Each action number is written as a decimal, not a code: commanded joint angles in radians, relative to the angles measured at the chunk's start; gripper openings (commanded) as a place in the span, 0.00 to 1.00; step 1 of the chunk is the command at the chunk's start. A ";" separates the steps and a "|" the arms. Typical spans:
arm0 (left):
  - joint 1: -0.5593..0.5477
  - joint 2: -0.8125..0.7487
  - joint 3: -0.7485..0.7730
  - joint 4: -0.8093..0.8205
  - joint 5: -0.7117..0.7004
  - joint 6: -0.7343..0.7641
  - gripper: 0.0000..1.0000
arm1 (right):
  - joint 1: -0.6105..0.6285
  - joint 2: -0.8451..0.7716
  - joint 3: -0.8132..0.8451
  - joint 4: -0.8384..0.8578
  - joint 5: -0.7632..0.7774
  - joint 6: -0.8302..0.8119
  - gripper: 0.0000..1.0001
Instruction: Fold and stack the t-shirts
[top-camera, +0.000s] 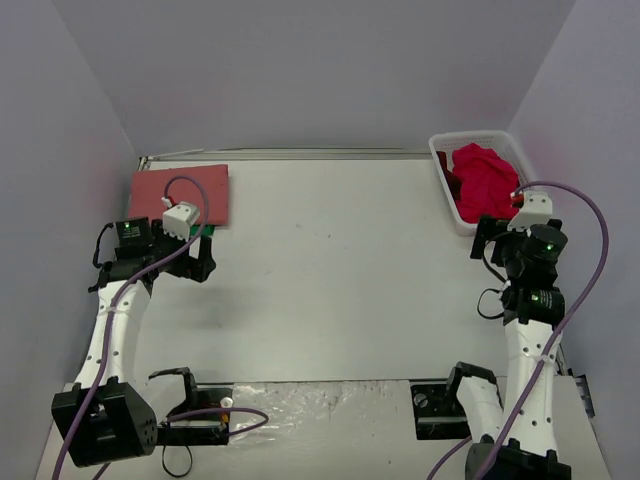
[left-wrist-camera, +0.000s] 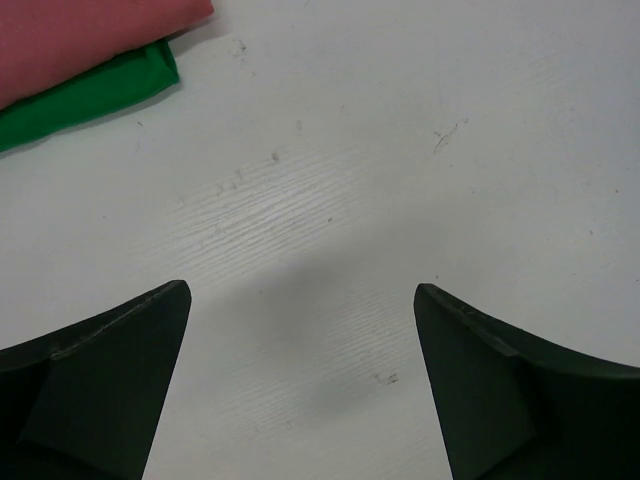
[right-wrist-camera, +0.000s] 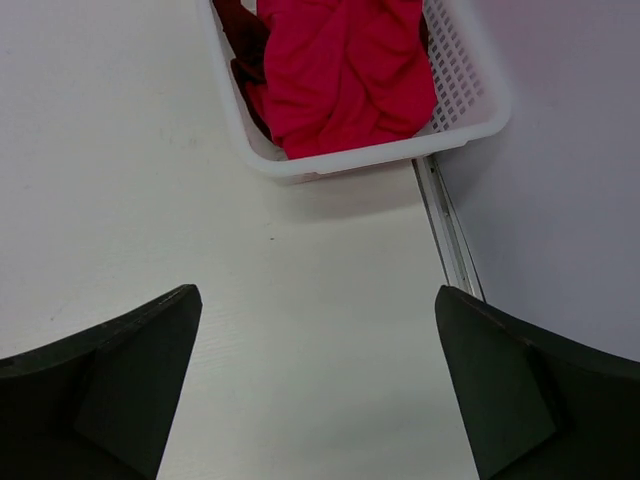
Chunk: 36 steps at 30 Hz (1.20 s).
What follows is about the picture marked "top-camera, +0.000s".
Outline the bright red t shirt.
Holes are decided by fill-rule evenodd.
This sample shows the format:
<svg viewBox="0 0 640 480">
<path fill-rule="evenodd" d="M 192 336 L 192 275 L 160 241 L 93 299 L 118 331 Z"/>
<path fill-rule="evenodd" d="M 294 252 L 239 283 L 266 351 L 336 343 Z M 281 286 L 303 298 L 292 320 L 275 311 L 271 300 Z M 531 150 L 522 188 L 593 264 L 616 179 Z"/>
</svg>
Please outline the bright red t shirt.
<svg viewBox="0 0 640 480">
<path fill-rule="evenodd" d="M 462 220 L 476 224 L 482 215 L 512 219 L 511 193 L 519 186 L 516 170 L 493 149 L 476 143 L 454 150 L 452 172 L 461 180 L 456 207 Z"/>
</svg>

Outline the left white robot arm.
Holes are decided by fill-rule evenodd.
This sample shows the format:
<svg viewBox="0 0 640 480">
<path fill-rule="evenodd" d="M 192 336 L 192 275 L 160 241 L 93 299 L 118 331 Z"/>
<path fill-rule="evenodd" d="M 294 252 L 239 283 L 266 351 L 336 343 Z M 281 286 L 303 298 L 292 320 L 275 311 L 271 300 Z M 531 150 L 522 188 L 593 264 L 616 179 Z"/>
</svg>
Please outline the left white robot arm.
<svg viewBox="0 0 640 480">
<path fill-rule="evenodd" d="M 51 414 L 62 439 L 52 476 L 66 459 L 77 467 L 150 455 L 158 441 L 153 408 L 130 382 L 141 321 L 162 273 L 204 282 L 215 269 L 211 241 L 193 208 L 161 218 L 113 223 L 118 244 L 98 264 L 98 311 L 87 357 L 68 391 L 54 395 Z"/>
</svg>

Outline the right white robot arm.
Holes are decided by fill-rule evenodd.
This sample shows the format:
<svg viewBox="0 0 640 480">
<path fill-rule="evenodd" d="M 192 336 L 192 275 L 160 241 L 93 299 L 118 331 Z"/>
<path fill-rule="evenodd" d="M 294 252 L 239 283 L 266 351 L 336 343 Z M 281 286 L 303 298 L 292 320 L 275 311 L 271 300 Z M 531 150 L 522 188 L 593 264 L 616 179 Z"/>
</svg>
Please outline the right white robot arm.
<svg viewBox="0 0 640 480">
<path fill-rule="evenodd" d="M 553 383 L 565 300 L 556 264 L 568 239 L 558 220 L 522 231 L 482 217 L 471 256 L 505 270 L 498 293 L 507 340 L 506 390 L 492 371 L 458 363 L 443 389 L 446 406 L 464 413 L 471 433 L 468 479 L 569 479 L 558 454 Z"/>
</svg>

